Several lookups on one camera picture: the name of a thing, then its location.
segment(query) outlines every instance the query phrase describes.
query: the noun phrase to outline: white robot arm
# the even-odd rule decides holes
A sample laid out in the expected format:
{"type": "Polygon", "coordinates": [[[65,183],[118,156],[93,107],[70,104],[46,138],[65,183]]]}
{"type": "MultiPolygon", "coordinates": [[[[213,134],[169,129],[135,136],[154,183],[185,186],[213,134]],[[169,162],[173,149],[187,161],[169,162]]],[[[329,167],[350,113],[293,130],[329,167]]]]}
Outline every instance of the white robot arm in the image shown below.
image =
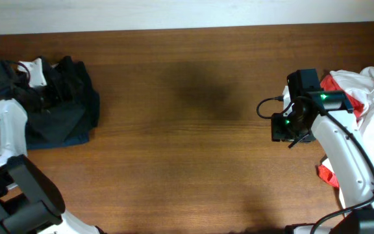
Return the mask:
{"type": "MultiPolygon", "coordinates": [[[[23,63],[30,84],[45,85],[41,61],[23,63]]],[[[27,112],[15,99],[0,99],[0,198],[19,186],[23,194],[0,200],[0,233],[102,234],[66,210],[60,192],[27,158],[27,112]]]]}
{"type": "Polygon", "coordinates": [[[284,110],[271,119],[272,140],[319,140],[338,178],[343,206],[314,225],[287,226],[287,233],[374,233],[374,160],[364,151],[353,108],[343,92],[324,92],[315,70],[298,70],[288,76],[284,110]],[[336,227],[321,227],[329,218],[347,215],[336,227]]]}

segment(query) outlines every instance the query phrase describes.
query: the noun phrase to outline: white wall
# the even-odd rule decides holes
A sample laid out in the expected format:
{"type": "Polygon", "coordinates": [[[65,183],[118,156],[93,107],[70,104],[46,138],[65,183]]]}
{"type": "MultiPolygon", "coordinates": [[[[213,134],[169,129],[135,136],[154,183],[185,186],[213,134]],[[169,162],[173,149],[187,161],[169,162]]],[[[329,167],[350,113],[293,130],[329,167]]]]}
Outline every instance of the white wall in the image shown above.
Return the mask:
{"type": "Polygon", "coordinates": [[[0,0],[0,34],[374,21],[374,0],[0,0]]]}

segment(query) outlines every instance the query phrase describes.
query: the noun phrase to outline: red cloth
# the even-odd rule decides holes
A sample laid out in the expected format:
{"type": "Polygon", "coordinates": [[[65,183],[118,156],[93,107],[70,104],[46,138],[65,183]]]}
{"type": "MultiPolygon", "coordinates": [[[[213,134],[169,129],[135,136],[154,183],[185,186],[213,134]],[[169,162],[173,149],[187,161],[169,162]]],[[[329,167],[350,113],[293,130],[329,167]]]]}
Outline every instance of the red cloth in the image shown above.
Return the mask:
{"type": "Polygon", "coordinates": [[[336,174],[332,173],[324,165],[318,166],[317,169],[318,169],[318,177],[320,177],[322,180],[324,180],[324,182],[328,183],[329,185],[337,189],[339,188],[336,174]]]}
{"type": "MultiPolygon", "coordinates": [[[[337,90],[343,90],[338,86],[337,82],[332,78],[331,75],[327,75],[321,82],[321,87],[324,88],[325,91],[337,91],[337,90]]],[[[363,103],[357,101],[354,97],[350,96],[348,93],[346,93],[347,97],[349,98],[349,101],[353,108],[355,109],[354,113],[356,118],[359,118],[360,115],[363,113],[364,105],[363,103]]]]}

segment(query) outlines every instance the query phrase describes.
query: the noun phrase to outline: black cloth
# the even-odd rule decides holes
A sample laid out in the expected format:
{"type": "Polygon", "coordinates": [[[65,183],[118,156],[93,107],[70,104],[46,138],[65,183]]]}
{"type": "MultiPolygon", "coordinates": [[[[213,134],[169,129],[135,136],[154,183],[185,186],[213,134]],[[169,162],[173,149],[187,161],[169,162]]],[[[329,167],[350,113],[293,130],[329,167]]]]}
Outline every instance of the black cloth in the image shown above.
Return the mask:
{"type": "Polygon", "coordinates": [[[87,142],[89,130],[97,127],[100,97],[93,89],[83,62],[64,57],[54,68],[43,58],[47,86],[38,112],[28,112],[25,129],[27,148],[54,148],[87,142]]]}

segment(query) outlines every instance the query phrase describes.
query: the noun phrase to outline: wood grain surface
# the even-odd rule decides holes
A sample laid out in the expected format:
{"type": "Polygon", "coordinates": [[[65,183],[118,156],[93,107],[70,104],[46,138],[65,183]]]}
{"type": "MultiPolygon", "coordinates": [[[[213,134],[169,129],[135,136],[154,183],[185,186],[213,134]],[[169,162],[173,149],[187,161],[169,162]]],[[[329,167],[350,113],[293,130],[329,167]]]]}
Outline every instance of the wood grain surface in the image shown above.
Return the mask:
{"type": "Polygon", "coordinates": [[[88,144],[29,151],[88,224],[108,233],[263,233],[339,209],[316,175],[318,142],[271,142],[255,107],[281,95],[297,69],[322,77],[374,66],[374,23],[0,36],[0,59],[39,55],[84,61],[101,95],[88,144]]]}

